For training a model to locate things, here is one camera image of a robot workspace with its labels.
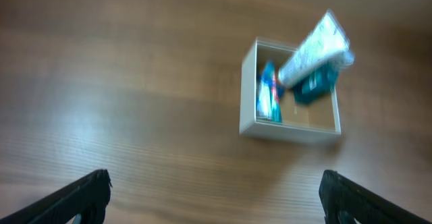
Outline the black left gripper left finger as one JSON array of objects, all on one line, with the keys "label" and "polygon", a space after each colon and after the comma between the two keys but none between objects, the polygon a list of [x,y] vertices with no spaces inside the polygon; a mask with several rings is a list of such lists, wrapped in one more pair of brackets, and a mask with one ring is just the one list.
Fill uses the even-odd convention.
[{"label": "black left gripper left finger", "polygon": [[81,216],[81,223],[103,223],[111,198],[111,179],[97,169],[62,189],[1,219],[1,223],[67,223]]}]

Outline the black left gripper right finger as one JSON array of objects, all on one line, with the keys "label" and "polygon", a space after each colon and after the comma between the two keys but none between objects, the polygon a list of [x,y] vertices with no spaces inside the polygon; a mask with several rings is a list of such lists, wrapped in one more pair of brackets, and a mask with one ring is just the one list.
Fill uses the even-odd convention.
[{"label": "black left gripper right finger", "polygon": [[319,197],[326,224],[431,224],[333,170],[325,170]]}]

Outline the blue white toothbrush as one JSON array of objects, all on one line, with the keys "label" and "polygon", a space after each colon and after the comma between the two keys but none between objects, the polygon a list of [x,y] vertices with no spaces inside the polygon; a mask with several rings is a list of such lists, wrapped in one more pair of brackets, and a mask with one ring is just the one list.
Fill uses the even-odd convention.
[{"label": "blue white toothbrush", "polygon": [[272,120],[270,73],[273,69],[272,60],[268,60],[256,77],[256,117],[268,121]]}]

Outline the white lotion tube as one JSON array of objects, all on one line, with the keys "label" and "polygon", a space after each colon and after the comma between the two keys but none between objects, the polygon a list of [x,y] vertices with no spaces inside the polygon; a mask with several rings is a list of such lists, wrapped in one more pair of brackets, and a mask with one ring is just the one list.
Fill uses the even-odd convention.
[{"label": "white lotion tube", "polygon": [[291,88],[324,65],[329,64],[339,72],[350,67],[354,59],[350,41],[329,9],[294,54],[280,67],[278,79],[282,86]]}]

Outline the Colgate toothpaste tube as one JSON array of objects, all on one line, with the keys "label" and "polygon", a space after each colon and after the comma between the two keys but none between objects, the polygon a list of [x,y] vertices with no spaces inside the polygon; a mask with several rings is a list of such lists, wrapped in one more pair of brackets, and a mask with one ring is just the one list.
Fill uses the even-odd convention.
[{"label": "Colgate toothpaste tube", "polygon": [[278,86],[275,73],[271,76],[271,118],[272,121],[281,123],[281,109],[279,106]]}]

